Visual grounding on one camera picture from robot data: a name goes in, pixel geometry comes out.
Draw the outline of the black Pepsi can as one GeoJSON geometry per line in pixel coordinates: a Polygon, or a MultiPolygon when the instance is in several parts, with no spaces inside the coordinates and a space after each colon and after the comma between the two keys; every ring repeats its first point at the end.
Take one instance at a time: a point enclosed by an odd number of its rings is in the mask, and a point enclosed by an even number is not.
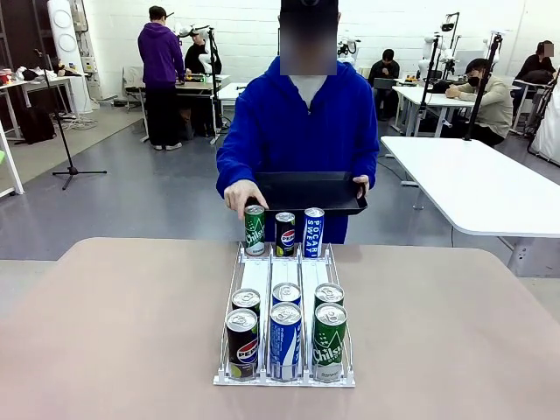
{"type": "Polygon", "coordinates": [[[261,297],[258,291],[250,288],[241,288],[235,291],[231,297],[233,310],[251,310],[257,317],[260,317],[261,297]]]}
{"type": "Polygon", "coordinates": [[[276,215],[276,256],[293,256],[295,249],[296,218],[293,213],[281,212],[276,215]]]}
{"type": "Polygon", "coordinates": [[[256,375],[258,326],[258,317],[250,309],[235,309],[226,317],[230,375],[236,380],[247,381],[256,375]]]}

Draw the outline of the person's right hand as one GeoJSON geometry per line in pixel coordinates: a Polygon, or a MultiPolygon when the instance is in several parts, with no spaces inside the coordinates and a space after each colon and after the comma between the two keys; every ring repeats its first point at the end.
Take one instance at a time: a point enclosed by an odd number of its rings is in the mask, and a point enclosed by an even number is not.
{"type": "Polygon", "coordinates": [[[258,186],[251,180],[240,179],[224,190],[227,208],[236,211],[240,221],[244,219],[244,209],[249,199],[256,199],[260,206],[269,208],[258,186]]]}

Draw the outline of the green Chilsung cider can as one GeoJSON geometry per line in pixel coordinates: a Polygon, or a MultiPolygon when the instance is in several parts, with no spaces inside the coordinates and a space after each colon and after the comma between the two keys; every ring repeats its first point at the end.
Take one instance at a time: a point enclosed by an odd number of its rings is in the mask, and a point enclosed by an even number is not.
{"type": "Polygon", "coordinates": [[[344,305],[344,290],[335,283],[321,283],[314,291],[314,308],[322,304],[344,305]]]}
{"type": "Polygon", "coordinates": [[[265,245],[265,209],[260,205],[250,205],[244,210],[245,250],[250,256],[260,256],[265,245]]]}
{"type": "Polygon", "coordinates": [[[312,370],[320,382],[342,376],[342,354],[347,331],[347,311],[340,304],[323,303],[314,312],[312,370]]]}

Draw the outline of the white table with clutter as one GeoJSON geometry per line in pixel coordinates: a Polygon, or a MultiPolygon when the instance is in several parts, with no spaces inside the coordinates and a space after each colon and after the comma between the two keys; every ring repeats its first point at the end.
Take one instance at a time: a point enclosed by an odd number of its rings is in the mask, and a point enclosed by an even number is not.
{"type": "Polygon", "coordinates": [[[18,124],[18,120],[15,114],[15,110],[11,103],[10,91],[14,88],[21,88],[24,96],[24,101],[27,106],[31,105],[29,93],[34,91],[40,91],[47,89],[48,86],[51,88],[58,88],[63,86],[66,90],[66,97],[68,100],[69,106],[65,106],[65,110],[68,114],[74,115],[75,118],[78,117],[79,110],[76,105],[76,101],[74,98],[74,89],[72,86],[72,81],[78,80],[83,81],[83,74],[80,73],[72,73],[70,75],[64,76],[54,76],[50,75],[49,73],[47,76],[39,76],[34,80],[14,80],[8,84],[4,84],[0,86],[0,98],[3,98],[6,102],[8,107],[8,114],[10,116],[10,121],[12,128],[7,129],[5,131],[6,135],[10,135],[8,137],[9,140],[22,140],[23,135],[21,133],[20,126],[18,124]]]}

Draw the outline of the black cap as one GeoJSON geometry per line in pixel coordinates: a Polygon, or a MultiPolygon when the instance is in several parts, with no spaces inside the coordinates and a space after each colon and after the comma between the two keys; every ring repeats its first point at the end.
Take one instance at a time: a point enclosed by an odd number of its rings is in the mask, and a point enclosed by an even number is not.
{"type": "Polygon", "coordinates": [[[281,0],[283,13],[335,14],[339,12],[339,0],[281,0]]]}

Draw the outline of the blue Pocari Sweat can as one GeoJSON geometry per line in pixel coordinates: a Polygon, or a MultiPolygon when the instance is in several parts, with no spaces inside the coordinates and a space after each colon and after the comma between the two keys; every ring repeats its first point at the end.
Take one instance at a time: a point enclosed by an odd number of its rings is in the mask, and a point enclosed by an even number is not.
{"type": "Polygon", "coordinates": [[[270,313],[270,374],[280,382],[298,377],[302,316],[290,302],[275,304],[270,313]]]}
{"type": "Polygon", "coordinates": [[[279,283],[272,290],[272,304],[293,303],[300,306],[301,291],[294,283],[279,283]]]}
{"type": "Polygon", "coordinates": [[[319,258],[322,252],[325,212],[318,207],[304,211],[303,247],[305,258],[319,258]]]}

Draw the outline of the person in purple hoodie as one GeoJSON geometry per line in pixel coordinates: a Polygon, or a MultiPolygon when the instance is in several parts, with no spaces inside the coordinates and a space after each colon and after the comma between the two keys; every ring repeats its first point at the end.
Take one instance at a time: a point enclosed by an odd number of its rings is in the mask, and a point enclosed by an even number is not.
{"type": "Polygon", "coordinates": [[[151,6],[149,19],[137,38],[143,62],[148,135],[155,150],[173,151],[182,146],[176,85],[185,79],[186,70],[179,40],[166,26],[165,9],[151,6]]]}

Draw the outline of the black backpack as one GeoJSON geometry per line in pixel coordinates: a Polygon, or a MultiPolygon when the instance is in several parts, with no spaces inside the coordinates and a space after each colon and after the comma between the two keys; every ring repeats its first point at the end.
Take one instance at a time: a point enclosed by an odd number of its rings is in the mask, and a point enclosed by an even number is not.
{"type": "Polygon", "coordinates": [[[38,106],[31,106],[22,111],[19,127],[24,144],[42,143],[56,137],[55,128],[49,114],[38,106]]]}

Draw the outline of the person in blue hoodie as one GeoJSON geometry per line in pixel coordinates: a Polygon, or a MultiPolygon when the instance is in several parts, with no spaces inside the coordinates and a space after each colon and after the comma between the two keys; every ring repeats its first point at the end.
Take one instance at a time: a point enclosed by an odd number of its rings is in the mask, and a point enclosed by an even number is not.
{"type": "Polygon", "coordinates": [[[237,98],[222,146],[258,152],[256,175],[352,173],[354,153],[370,144],[379,144],[374,95],[350,64],[334,75],[288,76],[274,58],[237,98]]]}

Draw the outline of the seated person in black clothes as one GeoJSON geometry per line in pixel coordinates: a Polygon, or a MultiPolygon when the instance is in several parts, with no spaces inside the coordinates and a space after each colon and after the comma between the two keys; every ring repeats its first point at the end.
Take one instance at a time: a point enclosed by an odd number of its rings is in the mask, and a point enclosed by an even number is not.
{"type": "Polygon", "coordinates": [[[396,107],[398,104],[398,94],[392,88],[391,90],[374,89],[375,78],[398,79],[400,74],[400,66],[394,60],[395,52],[393,49],[386,49],[381,60],[375,62],[367,78],[370,87],[374,91],[374,102],[376,114],[379,120],[387,121],[396,115],[396,107]]]}

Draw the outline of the black plastic serving tray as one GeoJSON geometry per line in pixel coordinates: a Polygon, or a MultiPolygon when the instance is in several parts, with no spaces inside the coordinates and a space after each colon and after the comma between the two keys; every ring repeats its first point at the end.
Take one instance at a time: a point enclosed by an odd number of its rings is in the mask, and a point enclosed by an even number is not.
{"type": "Polygon", "coordinates": [[[301,214],[311,207],[330,215],[355,215],[368,207],[351,172],[261,172],[255,183],[268,203],[268,212],[301,214]]]}

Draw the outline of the white table leg frame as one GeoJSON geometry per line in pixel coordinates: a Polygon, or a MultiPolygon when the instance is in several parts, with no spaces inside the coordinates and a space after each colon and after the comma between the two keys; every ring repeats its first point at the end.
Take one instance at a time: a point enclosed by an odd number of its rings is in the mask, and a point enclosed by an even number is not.
{"type": "Polygon", "coordinates": [[[3,161],[7,162],[8,172],[11,179],[11,187],[0,192],[0,198],[13,196],[13,195],[23,195],[25,190],[19,177],[18,170],[11,154],[11,149],[8,144],[7,137],[4,133],[4,127],[0,122],[0,163],[3,161]]]}

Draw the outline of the thin black stand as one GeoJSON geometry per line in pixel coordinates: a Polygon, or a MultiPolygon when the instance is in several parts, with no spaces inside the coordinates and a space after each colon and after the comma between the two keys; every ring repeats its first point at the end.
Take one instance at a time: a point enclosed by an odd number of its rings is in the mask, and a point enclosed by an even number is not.
{"type": "Polygon", "coordinates": [[[418,68],[420,71],[420,81],[423,82],[423,94],[418,105],[418,109],[416,111],[416,122],[415,122],[415,130],[414,134],[419,133],[419,126],[420,122],[425,117],[425,112],[427,108],[426,96],[428,94],[428,89],[430,85],[430,76],[432,69],[434,68],[435,56],[438,51],[440,34],[438,32],[434,32],[432,35],[429,35],[424,38],[424,46],[423,46],[423,57],[418,62],[418,68]]]}

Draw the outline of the white fabric cover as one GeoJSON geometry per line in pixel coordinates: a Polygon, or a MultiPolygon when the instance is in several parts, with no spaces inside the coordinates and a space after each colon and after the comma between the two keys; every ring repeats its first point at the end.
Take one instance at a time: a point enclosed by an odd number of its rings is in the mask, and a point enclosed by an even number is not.
{"type": "Polygon", "coordinates": [[[543,97],[528,153],[560,168],[560,84],[543,97]]]}

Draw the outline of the white background robot arms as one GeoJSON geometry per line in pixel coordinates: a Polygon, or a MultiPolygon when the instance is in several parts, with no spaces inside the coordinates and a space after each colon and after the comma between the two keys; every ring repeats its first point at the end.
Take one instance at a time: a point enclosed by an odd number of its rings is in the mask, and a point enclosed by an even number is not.
{"type": "Polygon", "coordinates": [[[419,79],[425,80],[430,73],[444,64],[444,76],[455,74],[456,59],[440,33],[435,32],[423,38],[422,58],[418,62],[419,79]]]}

